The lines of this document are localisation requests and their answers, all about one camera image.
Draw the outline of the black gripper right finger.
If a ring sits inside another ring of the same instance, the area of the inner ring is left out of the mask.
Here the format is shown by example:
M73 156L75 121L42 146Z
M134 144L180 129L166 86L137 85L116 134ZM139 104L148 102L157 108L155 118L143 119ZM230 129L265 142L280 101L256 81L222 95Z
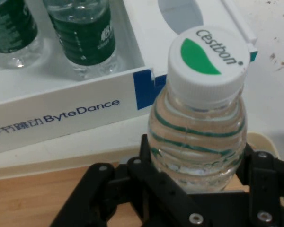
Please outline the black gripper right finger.
M236 175L249 186L251 226L284 227L284 161L246 144Z

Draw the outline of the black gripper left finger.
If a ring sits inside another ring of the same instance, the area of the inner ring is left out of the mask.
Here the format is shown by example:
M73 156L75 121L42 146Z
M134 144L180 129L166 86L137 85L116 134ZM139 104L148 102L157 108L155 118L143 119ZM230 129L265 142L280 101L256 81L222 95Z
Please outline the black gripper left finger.
M202 227L197 204L151 164L147 135L139 155L113 167L90 166L59 211L61 227L105 227L120 204L130 203L145 227Z

